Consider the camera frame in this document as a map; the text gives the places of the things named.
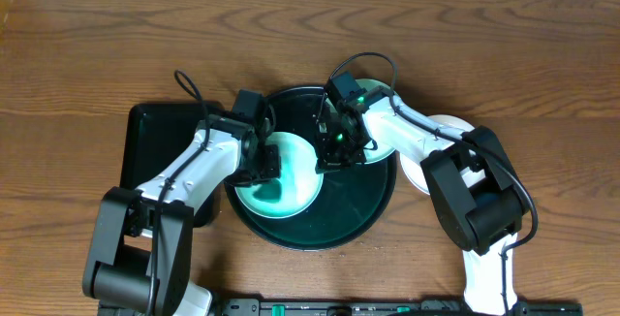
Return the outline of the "mint green plate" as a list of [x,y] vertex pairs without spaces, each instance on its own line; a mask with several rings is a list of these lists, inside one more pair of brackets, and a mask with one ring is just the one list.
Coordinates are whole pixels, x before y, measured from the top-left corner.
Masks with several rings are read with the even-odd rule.
[[315,170],[315,149],[306,139],[288,132],[274,132],[266,143],[279,148],[281,175],[276,179],[283,185],[281,201],[273,204],[252,203],[248,196],[255,185],[235,187],[235,193],[247,209],[261,217],[284,219],[295,216],[314,202],[323,185],[324,175]]
[[[361,88],[364,88],[367,91],[371,91],[378,86],[389,89],[387,84],[375,79],[356,79],[356,82]],[[394,148],[383,143],[371,141],[364,147],[363,152],[366,159],[366,164],[373,164],[389,157],[389,155],[394,152]]]

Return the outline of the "mint green plate front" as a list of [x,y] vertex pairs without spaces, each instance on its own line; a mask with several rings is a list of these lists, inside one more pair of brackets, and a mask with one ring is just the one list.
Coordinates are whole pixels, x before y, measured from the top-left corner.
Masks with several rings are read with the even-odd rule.
[[252,203],[248,196],[255,185],[235,187],[235,193],[247,209],[261,217],[284,219],[295,216],[314,202],[323,185],[324,175],[315,170],[315,149],[306,139],[288,132],[274,132],[266,143],[279,148],[281,175],[276,179],[283,185],[281,201],[273,204]]

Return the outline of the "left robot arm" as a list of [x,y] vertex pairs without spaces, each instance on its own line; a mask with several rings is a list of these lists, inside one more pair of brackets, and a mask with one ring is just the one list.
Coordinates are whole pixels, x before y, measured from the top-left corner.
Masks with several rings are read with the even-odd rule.
[[206,315],[211,292],[190,279],[195,216],[216,187],[279,177],[262,125],[213,116],[164,170],[134,190],[112,187],[96,219],[82,292],[142,315]]

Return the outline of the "green scouring sponge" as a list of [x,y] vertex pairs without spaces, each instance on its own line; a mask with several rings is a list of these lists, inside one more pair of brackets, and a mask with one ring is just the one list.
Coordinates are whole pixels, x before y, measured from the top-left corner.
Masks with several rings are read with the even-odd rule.
[[250,191],[248,196],[252,203],[261,204],[273,204],[281,201],[284,195],[283,185],[278,179],[271,179],[268,182],[257,184]]

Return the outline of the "white plate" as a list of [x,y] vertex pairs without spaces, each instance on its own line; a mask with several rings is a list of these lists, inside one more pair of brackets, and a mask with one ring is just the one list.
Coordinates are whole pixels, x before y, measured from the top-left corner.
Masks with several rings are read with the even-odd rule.
[[[446,115],[446,114],[435,114],[435,115],[430,115],[429,118],[440,124],[447,125],[449,127],[458,128],[466,132],[471,132],[474,129],[474,126],[472,124],[456,116],[451,116],[451,115]],[[425,181],[421,166],[415,163],[414,161],[410,160],[406,156],[404,156],[402,153],[399,154],[399,161],[400,161],[400,165],[401,165],[401,168],[403,169],[404,174],[407,176],[410,182],[416,188],[418,188],[419,191],[428,195],[429,191],[426,185],[426,181]],[[463,171],[460,172],[460,174],[465,184],[468,187],[471,187],[477,184],[478,182],[480,182],[481,180],[485,178],[484,171],[473,172],[470,168],[464,169]]]

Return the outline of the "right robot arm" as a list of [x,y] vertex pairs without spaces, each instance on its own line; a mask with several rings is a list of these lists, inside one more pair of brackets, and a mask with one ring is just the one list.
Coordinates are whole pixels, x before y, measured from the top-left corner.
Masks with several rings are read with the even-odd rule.
[[463,252],[469,309],[513,311],[512,251],[522,243],[523,216],[535,210],[493,131],[452,116],[425,116],[379,89],[327,93],[317,139],[321,171],[366,162],[369,145],[398,152],[407,177],[429,195],[441,227]]

